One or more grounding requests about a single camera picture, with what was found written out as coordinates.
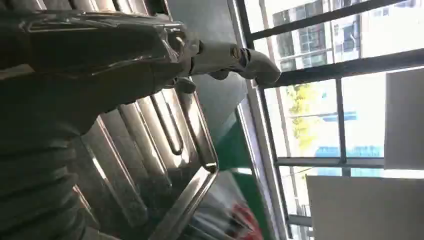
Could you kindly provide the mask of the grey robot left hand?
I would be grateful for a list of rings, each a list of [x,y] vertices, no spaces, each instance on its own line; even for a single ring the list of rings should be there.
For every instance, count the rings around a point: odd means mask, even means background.
[[[264,54],[205,41],[180,21],[119,12],[0,13],[0,148],[57,148],[98,115],[193,83],[180,78],[235,72],[260,85],[281,72]]]

